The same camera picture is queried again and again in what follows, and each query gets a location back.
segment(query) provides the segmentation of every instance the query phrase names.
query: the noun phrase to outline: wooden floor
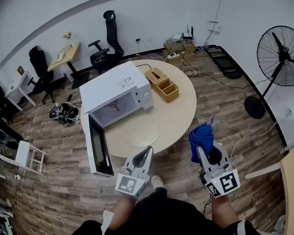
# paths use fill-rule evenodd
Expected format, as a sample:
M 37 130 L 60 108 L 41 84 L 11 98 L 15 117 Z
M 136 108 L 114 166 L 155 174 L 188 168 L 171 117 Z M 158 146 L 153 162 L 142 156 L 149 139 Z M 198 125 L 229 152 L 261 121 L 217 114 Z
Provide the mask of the wooden floor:
M 230 86 L 244 87 L 244 78 L 230 80 L 205 52 L 196 52 L 190 62 L 194 67 Z M 198 125 L 210 122 L 215 115 L 213 130 L 215 139 L 221 142 L 230 155 L 239 140 L 249 139 L 270 129 L 273 122 L 269 115 L 256 120 L 244 109 L 244 100 L 255 94 L 251 87 L 231 89 L 212 78 L 199 74 L 190 78 L 197 94 L 197 109 L 189 131 Z M 67 83 L 65 90 L 54 93 L 56 102 L 64 100 L 73 91 Z M 33 108 L 24 101 L 23 112 L 15 115 L 11 125 L 19 133 L 25 132 L 29 138 L 33 121 L 42 94 L 31 98 L 37 103 Z M 80 97 L 73 100 L 81 103 Z M 102 179 L 90 174 L 86 143 L 80 121 L 65 128 L 57 121 L 49 119 L 54 104 L 48 97 L 41 104 L 35 120 L 30 143 L 47 152 L 43 166 L 43 176 L 26 172 L 25 180 L 18 181 L 17 203 L 13 207 L 12 219 L 16 234 L 71 234 L 84 221 L 102 220 L 104 209 L 110 210 L 120 197 L 115 190 L 115 178 Z M 160 175 L 168 188 L 170 197 L 194 204 L 203 211 L 209 193 L 198 179 L 198 167 L 191 162 L 188 132 L 174 145 L 173 149 L 160 152 L 153 157 L 152 169 Z M 245 180 L 244 175 L 279 161 L 281 140 L 275 128 L 268 134 L 252 141 L 238 144 L 233 154 L 233 165 L 238 169 L 241 188 L 230 194 L 230 200 L 241 219 L 247 219 L 263 231 L 271 231 L 278 217 L 285 212 L 285 196 L 281 173 L 275 172 L 253 180 Z M 120 171 L 125 159 L 113 157 L 116 171 Z M 0 196 L 8 197 L 14 204 L 16 167 L 0 162 L 0 171 L 7 177 L 0 178 Z M 23 177 L 23 170 L 18 171 Z M 144 196 L 152 192 L 149 186 Z M 211 217 L 211 207 L 207 208 Z

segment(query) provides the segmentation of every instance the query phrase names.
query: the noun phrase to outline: white microwave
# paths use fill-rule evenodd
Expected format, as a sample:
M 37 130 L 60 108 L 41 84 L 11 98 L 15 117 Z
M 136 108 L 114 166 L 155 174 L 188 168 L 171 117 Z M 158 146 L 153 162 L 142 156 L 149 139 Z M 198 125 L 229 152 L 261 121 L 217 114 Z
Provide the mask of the white microwave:
M 91 173 L 114 176 L 104 128 L 153 106 L 150 83 L 131 62 L 118 65 L 80 87 Z

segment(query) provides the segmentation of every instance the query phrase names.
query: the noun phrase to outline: microwave label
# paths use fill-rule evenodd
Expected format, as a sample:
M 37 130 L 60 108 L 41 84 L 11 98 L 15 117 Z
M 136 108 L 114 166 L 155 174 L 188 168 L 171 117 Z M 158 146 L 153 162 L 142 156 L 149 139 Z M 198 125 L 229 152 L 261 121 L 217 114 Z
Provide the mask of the microwave label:
M 120 83 L 118 83 L 121 90 L 125 89 L 131 84 L 134 84 L 134 80 L 131 77 L 128 77 L 127 79 L 124 79 Z

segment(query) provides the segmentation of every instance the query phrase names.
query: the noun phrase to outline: white chair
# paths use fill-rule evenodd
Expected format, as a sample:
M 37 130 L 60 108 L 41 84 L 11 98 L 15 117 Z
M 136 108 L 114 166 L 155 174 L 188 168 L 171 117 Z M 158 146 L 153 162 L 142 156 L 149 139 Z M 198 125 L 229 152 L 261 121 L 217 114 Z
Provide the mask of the white chair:
M 27 160 L 28 160 L 28 156 L 29 156 L 29 151 L 30 150 L 32 150 L 32 155 L 31 155 L 30 164 L 29 164 L 29 167 L 28 167 L 27 166 Z M 35 152 L 41 152 L 42 153 L 42 156 L 41 156 L 41 160 L 40 161 L 34 159 Z M 35 173 L 38 173 L 38 174 L 41 174 L 42 175 L 42 172 L 41 171 L 42 171 L 42 168 L 43 168 L 43 162 L 44 162 L 45 155 L 46 155 L 46 152 L 44 152 L 44 151 L 36 148 L 35 146 L 31 145 L 30 143 L 25 142 L 25 141 L 20 141 L 19 147 L 18 147 L 18 150 L 17 150 L 17 153 L 16 153 L 15 160 L 9 159 L 9 158 L 1 155 L 1 154 L 0 154 L 0 158 L 3 161 L 6 161 L 6 162 L 8 162 L 10 164 L 16 165 L 18 167 L 24 168 L 25 170 L 32 171 L 32 172 L 35 172 Z M 33 162 L 36 162 L 36 163 L 39 163 L 40 164 L 39 171 L 34 170 L 32 168 Z
M 280 162 L 245 175 L 245 179 L 258 177 L 275 170 L 281 170 L 286 200 L 286 222 L 284 235 L 294 234 L 294 149 Z

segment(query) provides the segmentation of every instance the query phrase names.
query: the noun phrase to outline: chair armrest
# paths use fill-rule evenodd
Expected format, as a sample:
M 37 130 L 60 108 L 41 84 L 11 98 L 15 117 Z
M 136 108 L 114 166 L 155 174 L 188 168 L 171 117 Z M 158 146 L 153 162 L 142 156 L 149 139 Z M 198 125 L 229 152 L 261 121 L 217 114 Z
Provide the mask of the chair armrest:
M 33 85 L 36 85 L 36 83 L 33 81 L 33 77 L 30 79 L 30 81 L 27 83 L 27 86 L 30 85 L 30 83 L 32 83 Z
M 93 45 L 95 45 L 95 44 L 98 44 L 99 42 L 100 42 L 100 40 L 94 41 L 94 42 L 92 42 L 91 44 L 89 44 L 88 47 L 93 46 Z
M 106 48 L 101 51 L 98 51 L 97 53 L 95 53 L 95 57 L 100 57 L 101 55 L 106 54 L 109 50 L 110 50 L 109 48 Z

